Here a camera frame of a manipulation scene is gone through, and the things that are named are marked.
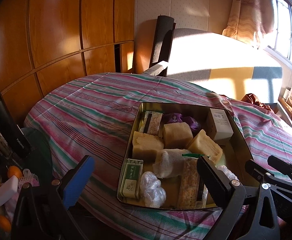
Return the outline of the white plastic-wrapped bundle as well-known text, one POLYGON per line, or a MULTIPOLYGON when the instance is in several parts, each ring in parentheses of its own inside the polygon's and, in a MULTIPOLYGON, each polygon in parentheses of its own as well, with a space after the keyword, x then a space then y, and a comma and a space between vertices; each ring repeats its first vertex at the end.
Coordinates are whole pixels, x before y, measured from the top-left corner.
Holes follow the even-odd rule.
POLYGON ((217 166, 217 169, 222 171, 229 180, 238 180, 237 176, 232 173, 225 165, 217 166))

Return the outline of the brown crumpled cloth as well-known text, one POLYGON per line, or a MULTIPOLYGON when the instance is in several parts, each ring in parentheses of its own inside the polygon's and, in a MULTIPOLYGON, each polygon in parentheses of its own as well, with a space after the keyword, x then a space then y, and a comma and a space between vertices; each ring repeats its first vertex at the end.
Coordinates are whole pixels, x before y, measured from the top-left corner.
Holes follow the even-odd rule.
POLYGON ((245 96, 242 97, 241 101, 250 103, 252 105, 266 109, 267 111, 273 112, 273 110, 271 109, 269 105, 266 105, 265 103, 260 102, 259 98, 253 93, 245 94, 245 96))

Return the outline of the white soap bar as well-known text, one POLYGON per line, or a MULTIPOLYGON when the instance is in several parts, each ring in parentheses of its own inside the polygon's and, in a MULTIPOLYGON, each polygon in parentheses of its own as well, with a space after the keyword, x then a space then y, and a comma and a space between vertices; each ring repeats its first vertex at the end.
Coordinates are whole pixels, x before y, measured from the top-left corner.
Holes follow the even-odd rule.
POLYGON ((18 178, 13 175, 0 186, 0 206, 4 205, 12 196, 17 193, 18 178))

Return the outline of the green essential oil box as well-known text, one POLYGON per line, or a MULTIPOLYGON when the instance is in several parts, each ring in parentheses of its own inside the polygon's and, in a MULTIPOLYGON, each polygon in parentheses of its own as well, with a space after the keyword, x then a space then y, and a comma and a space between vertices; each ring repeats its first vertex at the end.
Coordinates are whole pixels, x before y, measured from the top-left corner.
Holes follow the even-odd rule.
POLYGON ((140 198, 139 190, 142 173, 143 160, 131 158, 126 159, 119 183, 119 194, 123 198, 140 198))

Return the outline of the black rectangular device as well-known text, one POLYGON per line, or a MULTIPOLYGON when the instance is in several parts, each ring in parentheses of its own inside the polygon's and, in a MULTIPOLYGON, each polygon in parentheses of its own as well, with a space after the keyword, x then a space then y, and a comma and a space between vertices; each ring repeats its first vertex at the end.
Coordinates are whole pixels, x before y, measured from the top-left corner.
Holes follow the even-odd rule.
POLYGON ((11 150, 20 158, 26 158, 31 152, 31 145, 21 129, 14 122, 3 96, 0 93, 0 133, 11 150))

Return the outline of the beige curtain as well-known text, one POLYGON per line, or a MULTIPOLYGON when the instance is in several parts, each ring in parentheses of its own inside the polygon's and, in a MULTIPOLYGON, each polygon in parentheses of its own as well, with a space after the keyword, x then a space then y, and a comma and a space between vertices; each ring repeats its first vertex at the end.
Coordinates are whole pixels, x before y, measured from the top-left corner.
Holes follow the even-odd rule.
POLYGON ((222 35, 258 47, 274 28, 272 0, 232 0, 222 35))

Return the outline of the pink plastic basket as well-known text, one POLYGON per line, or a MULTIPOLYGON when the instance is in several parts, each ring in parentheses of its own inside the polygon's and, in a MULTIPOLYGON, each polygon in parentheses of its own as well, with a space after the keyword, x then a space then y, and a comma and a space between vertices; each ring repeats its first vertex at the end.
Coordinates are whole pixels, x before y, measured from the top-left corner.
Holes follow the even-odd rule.
POLYGON ((39 186, 39 179, 29 169, 24 169, 23 176, 18 180, 18 188, 21 189, 25 183, 30 183, 32 186, 37 187, 39 186))

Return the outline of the wooden wardrobe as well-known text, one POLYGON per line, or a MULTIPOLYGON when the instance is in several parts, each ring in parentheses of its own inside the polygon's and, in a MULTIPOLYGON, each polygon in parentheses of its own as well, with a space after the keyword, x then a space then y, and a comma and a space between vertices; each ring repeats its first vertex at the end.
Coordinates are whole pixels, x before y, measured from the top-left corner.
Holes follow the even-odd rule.
POLYGON ((0 92, 15 123, 79 77, 134 71, 135 0, 3 0, 0 92))

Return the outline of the small yellow sponge block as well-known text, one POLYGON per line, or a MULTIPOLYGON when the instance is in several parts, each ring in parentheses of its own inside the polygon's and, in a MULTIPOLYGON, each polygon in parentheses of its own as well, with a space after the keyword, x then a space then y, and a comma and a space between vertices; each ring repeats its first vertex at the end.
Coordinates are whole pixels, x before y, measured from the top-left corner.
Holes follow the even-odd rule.
POLYGON ((222 148, 203 129, 188 144, 187 150, 191 153, 206 155, 214 164, 217 164, 223 155, 222 148))

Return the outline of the small white plastic bundle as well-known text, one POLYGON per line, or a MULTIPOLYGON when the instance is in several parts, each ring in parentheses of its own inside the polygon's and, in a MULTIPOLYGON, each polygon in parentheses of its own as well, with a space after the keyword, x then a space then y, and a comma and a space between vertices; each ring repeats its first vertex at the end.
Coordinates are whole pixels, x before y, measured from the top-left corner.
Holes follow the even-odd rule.
POLYGON ((144 172, 141 176, 140 192, 146 207, 158 209, 164 204, 167 198, 161 181, 150 171, 144 172))

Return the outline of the beige cardboard box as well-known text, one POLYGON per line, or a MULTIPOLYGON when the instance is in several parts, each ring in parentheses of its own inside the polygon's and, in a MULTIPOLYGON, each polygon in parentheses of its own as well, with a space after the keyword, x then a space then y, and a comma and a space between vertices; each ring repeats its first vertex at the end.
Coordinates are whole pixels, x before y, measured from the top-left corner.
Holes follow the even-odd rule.
POLYGON ((207 135, 214 141, 228 141, 233 133, 226 112, 210 108, 207 116, 207 135))

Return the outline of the purple snack packet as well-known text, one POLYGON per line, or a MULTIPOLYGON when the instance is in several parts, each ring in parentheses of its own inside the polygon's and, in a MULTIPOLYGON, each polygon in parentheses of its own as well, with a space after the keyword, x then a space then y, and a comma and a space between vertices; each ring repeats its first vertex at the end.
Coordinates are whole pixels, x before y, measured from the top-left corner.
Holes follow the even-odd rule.
POLYGON ((201 130, 201 124, 191 116, 184 116, 180 113, 169 113, 163 115, 164 124, 181 122, 185 122, 190 127, 190 130, 192 131, 193 134, 196 134, 201 130))

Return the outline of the gold metal tin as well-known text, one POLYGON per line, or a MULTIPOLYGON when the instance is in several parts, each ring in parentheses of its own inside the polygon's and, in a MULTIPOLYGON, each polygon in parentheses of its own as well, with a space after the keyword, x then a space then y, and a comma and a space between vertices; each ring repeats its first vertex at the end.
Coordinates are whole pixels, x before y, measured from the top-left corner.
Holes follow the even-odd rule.
MULTIPOLYGON (((202 127, 206 127, 205 121, 208 117, 210 107, 201 105, 188 105, 182 103, 165 103, 165 102, 142 102, 139 105, 137 114, 134 119, 134 123, 130 132, 128 145, 124 155, 122 163, 121 173, 119 176, 118 188, 117 188, 117 199, 119 202, 126 206, 142 207, 145 208, 144 200, 142 198, 126 198, 123 197, 120 190, 121 184, 124 178, 124 169, 128 159, 132 158, 133 149, 133 135, 134 132, 139 129, 142 125, 146 111, 161 112, 163 114, 180 113, 185 116, 190 116, 198 121, 202 127)), ((225 114, 230 122, 233 130, 233 135, 226 142, 220 142, 220 146, 223 150, 222 158, 219 164, 226 165, 226 167, 233 172, 241 183, 245 186, 258 186, 258 182, 245 171, 245 163, 252 159, 253 156, 250 153, 249 147, 236 125, 229 111, 225 111, 225 114)), ((167 198, 165 204, 160 207, 160 210, 174 210, 177 204, 177 194, 179 193, 181 178, 176 179, 162 179, 162 187, 167 193, 171 195, 167 198)))

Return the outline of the striped bed sheet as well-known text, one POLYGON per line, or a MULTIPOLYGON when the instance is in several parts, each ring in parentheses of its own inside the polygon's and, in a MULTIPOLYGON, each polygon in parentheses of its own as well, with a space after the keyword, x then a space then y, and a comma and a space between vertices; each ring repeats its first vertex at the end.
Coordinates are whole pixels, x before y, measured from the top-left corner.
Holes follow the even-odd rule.
POLYGON ((62 177, 84 155, 95 168, 79 203, 88 215, 91 239, 202 239, 219 211, 152 211, 128 208, 117 185, 132 125, 142 102, 223 108, 230 112, 254 161, 275 155, 292 163, 292 128, 274 113, 229 99, 187 81, 142 74, 82 77, 46 95, 25 119, 49 142, 54 173, 62 177))

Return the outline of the white sock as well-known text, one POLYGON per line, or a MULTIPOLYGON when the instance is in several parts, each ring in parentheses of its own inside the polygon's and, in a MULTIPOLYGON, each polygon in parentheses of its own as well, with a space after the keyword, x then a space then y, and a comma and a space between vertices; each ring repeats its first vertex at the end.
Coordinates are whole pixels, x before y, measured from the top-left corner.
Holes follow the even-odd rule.
POLYGON ((162 149, 157 152, 153 173, 157 178, 173 178, 181 176, 186 157, 183 154, 190 154, 188 150, 162 149))

